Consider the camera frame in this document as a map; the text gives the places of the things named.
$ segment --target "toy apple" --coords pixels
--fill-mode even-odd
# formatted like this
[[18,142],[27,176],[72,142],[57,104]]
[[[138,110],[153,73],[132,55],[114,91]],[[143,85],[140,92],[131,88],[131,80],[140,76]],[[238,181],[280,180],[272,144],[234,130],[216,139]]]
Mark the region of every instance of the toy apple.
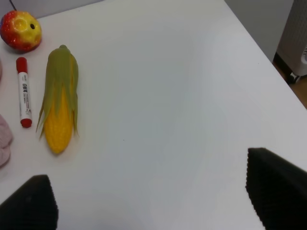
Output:
[[11,11],[1,19],[0,36],[10,47],[27,52],[40,44],[42,30],[38,21],[28,12]]

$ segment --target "marker label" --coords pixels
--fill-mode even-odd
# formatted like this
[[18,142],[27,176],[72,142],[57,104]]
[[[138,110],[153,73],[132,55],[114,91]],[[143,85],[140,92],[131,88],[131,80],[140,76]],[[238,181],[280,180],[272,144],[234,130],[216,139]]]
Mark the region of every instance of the marker label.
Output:
[[29,80],[26,72],[18,74],[20,120],[32,119]]

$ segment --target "pink object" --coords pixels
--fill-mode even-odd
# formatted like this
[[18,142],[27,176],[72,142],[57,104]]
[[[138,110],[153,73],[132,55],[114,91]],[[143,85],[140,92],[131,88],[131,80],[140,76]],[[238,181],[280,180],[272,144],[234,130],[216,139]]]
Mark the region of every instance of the pink object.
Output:
[[1,65],[1,61],[0,61],[0,80],[1,80],[1,75],[2,75],[2,65]]
[[13,139],[8,123],[0,115],[0,167],[4,165],[11,155],[10,143]]

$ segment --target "white heater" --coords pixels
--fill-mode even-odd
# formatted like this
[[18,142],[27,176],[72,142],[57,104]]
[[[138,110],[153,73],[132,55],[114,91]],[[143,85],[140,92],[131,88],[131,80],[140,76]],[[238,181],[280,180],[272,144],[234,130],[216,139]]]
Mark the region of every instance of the white heater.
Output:
[[277,53],[293,74],[307,75],[307,0],[294,0]]

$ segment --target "white wall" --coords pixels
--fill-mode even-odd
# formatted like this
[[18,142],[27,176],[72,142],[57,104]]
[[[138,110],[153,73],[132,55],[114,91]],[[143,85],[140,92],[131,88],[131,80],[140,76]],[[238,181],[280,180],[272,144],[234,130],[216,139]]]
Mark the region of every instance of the white wall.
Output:
[[102,0],[12,0],[17,10],[27,11],[36,18],[71,10],[98,1]]
[[0,0],[0,20],[9,11],[14,10],[9,0]]
[[270,61],[273,61],[293,0],[225,0]]

